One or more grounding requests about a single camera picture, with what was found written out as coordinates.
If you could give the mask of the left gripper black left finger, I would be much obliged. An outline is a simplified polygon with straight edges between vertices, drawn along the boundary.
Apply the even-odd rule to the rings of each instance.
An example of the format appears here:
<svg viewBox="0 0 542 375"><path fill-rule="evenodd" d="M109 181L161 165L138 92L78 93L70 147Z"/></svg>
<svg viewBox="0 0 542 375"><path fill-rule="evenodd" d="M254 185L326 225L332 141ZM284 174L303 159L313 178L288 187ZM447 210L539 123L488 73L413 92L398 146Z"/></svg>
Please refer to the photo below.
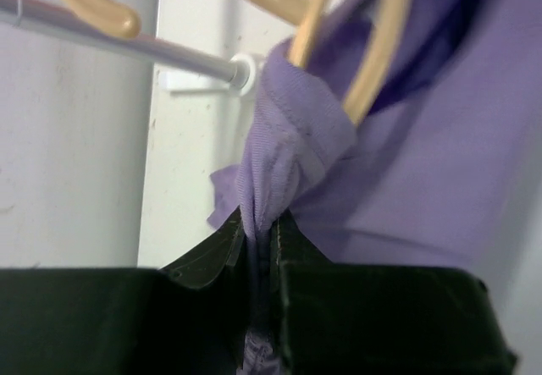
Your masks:
<svg viewBox="0 0 542 375"><path fill-rule="evenodd" d="M168 266L4 268L4 374L233 374L249 319L239 212Z"/></svg>

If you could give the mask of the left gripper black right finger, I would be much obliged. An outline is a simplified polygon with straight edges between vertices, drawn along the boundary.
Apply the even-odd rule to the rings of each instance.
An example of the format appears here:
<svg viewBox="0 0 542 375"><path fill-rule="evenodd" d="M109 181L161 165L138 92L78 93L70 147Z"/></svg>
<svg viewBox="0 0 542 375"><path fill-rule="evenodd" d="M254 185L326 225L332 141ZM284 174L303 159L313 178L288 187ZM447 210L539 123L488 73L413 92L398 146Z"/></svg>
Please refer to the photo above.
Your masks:
<svg viewBox="0 0 542 375"><path fill-rule="evenodd" d="M270 291L286 374L511 374L484 283L461 269L333 263L286 213Z"/></svg>

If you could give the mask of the purple t shirt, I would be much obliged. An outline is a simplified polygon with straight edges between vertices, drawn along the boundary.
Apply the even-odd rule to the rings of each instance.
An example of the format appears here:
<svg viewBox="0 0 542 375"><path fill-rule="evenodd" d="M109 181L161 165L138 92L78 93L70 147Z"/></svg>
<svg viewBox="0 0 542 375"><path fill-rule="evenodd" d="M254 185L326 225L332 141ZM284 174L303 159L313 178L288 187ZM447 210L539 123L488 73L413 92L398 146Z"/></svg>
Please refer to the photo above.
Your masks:
<svg viewBox="0 0 542 375"><path fill-rule="evenodd" d="M290 211L331 261L467 267L496 231L541 120L541 0L412 0L368 116L276 46L242 160L211 176L220 226L239 210L253 319L244 374L276 374L268 231Z"/></svg>

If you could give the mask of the beige hanger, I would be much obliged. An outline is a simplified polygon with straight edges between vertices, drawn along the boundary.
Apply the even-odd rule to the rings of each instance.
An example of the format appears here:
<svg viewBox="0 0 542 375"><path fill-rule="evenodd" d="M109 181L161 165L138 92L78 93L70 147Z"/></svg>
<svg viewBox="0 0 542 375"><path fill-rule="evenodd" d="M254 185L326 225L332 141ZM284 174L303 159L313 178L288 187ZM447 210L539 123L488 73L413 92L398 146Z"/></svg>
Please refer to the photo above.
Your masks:
<svg viewBox="0 0 542 375"><path fill-rule="evenodd" d="M60 8L105 36L124 41L140 35L138 13L115 0L60 0ZM360 124L373 106L395 57L411 0L343 0L332 13L328 0L248 0L294 25L279 43L289 63L321 77Z"/></svg>

